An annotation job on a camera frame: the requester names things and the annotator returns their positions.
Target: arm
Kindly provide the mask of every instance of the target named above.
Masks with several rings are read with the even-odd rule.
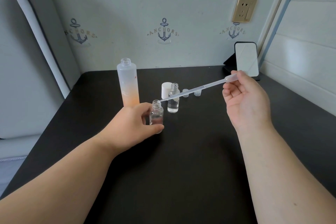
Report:
[[[163,129],[145,125],[151,107],[124,107],[100,133],[2,199],[0,222],[83,223],[113,158]]]
[[[274,129],[266,92],[241,71],[238,78],[224,84],[223,96],[243,152],[258,223],[336,223],[336,199]]]

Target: gold outlet cover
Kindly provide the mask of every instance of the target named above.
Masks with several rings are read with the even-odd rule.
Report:
[[[233,13],[233,22],[250,22],[257,0],[238,0]]]

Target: anchor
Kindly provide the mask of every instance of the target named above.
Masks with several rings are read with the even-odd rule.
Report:
[[[80,26],[81,26],[81,25],[77,24],[77,21],[76,21],[75,18],[72,18],[72,19],[71,19],[70,27],[78,28],[78,27],[80,27]],[[84,43],[84,42],[87,40],[87,35],[85,35],[84,39],[82,39],[80,33],[77,33],[77,39],[75,39],[72,35],[71,35],[71,38],[72,38],[73,40],[75,40],[76,42],[82,44],[82,43]]]
[[[166,19],[166,18],[163,18],[163,19],[162,19],[162,23],[160,23],[160,25],[161,25],[162,27],[166,27],[166,26],[168,26],[168,23],[166,23],[166,21],[167,21],[167,19]],[[159,36],[159,38],[161,38],[161,39],[164,40],[164,41],[166,41],[167,39],[170,38],[170,33],[169,33],[168,37],[166,37],[166,31],[163,31],[163,37],[160,36],[160,33],[159,33],[159,32],[157,33],[157,35]]]
[[[229,36],[231,36],[232,39],[234,39],[236,36],[239,35],[239,32],[238,32],[237,35],[235,35],[235,32],[236,32],[236,26],[239,25],[240,23],[239,23],[239,22],[233,22],[233,24],[234,24],[234,29],[233,29],[232,34],[231,34],[230,31],[229,31]]]

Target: black tabletop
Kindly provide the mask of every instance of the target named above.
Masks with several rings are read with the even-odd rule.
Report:
[[[191,89],[225,76],[221,66],[138,70],[141,102],[163,82]],[[336,117],[261,74],[272,119],[303,164],[336,195]],[[239,141],[222,86],[165,108],[165,129],[116,157],[86,223],[256,223]],[[84,73],[2,197],[99,132],[120,110],[116,71]]]

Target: orange gradient bottle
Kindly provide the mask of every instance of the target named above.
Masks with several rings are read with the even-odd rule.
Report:
[[[121,96],[124,106],[135,106],[140,103],[138,90],[137,66],[128,58],[121,59],[117,65]]]

